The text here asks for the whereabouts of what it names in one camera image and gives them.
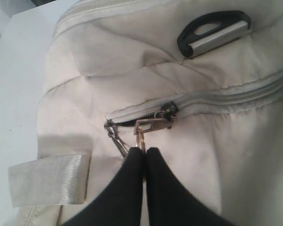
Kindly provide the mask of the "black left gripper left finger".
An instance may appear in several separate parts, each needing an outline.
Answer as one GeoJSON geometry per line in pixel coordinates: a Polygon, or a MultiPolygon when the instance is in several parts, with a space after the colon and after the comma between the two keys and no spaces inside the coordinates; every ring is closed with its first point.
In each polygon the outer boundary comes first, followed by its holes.
{"type": "Polygon", "coordinates": [[[139,226],[142,213],[144,154],[130,148],[106,188],[64,226],[139,226]]]}

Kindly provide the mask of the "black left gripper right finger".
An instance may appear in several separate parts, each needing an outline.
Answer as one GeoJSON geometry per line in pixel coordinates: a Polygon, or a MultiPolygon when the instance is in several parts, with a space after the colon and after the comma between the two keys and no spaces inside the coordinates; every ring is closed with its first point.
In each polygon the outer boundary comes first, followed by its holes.
{"type": "Polygon", "coordinates": [[[158,148],[146,152],[146,190],[151,226],[230,226],[197,200],[172,173],[158,148]]]}

